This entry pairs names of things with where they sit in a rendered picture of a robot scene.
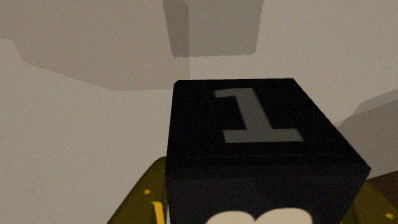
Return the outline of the brown cardboard box with flaps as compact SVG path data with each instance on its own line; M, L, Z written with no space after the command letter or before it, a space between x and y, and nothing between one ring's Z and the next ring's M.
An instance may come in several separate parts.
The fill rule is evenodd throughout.
M366 181L398 209L398 170Z

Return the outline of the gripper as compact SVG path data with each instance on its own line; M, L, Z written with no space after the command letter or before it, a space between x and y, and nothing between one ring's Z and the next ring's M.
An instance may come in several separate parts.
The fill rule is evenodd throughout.
M107 224L167 224L166 156L141 176ZM365 181L340 224L398 224L398 209Z

